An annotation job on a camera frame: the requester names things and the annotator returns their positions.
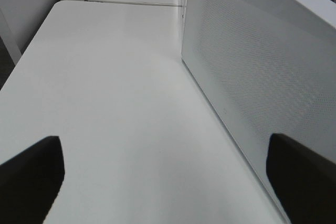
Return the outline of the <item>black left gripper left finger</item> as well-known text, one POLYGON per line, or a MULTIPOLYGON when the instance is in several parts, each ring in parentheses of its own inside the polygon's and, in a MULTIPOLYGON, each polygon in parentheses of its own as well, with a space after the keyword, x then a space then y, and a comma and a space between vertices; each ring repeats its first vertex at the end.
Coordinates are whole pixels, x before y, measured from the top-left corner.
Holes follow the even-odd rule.
POLYGON ((43 223, 64 177, 58 136, 48 136, 1 164, 1 223, 43 223))

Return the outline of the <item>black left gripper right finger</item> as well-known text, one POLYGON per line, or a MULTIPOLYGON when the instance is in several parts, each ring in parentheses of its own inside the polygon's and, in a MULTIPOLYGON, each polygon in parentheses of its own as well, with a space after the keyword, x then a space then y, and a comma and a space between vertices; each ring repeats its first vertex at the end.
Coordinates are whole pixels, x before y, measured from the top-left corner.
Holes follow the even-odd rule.
POLYGON ((291 223, 335 223, 335 163, 274 133, 266 174, 291 223))

